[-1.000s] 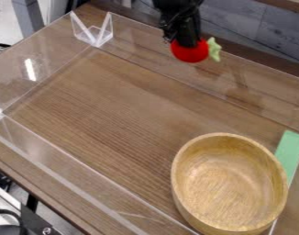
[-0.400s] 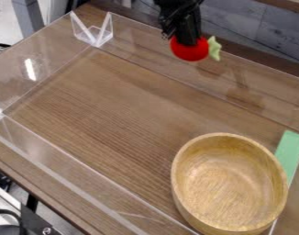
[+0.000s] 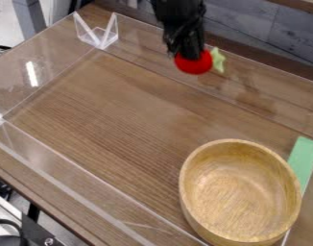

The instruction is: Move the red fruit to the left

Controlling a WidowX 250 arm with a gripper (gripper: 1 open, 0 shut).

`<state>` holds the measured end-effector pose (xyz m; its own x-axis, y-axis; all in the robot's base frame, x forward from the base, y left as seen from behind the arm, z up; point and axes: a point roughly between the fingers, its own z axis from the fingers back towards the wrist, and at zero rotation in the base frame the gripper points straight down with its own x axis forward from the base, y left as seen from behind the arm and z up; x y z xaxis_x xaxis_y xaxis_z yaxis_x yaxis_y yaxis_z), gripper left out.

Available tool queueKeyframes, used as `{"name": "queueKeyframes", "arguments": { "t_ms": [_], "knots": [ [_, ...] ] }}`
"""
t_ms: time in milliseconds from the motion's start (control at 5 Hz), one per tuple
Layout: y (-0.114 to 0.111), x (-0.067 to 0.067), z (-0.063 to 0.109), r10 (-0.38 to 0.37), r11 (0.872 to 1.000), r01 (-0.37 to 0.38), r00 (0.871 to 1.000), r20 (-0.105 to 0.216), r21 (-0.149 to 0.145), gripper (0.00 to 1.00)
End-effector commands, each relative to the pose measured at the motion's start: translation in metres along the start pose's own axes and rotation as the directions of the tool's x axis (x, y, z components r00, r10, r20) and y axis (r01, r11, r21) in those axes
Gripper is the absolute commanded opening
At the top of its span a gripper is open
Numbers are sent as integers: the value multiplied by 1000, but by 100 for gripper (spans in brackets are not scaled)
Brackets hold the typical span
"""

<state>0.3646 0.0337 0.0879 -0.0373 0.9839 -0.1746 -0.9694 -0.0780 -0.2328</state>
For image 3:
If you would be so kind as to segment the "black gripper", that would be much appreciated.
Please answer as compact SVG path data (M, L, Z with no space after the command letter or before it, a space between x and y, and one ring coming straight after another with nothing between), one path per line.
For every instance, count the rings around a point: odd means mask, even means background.
M196 61L204 50L204 0L150 0L157 20L162 23L164 41L177 56L185 49L185 58Z

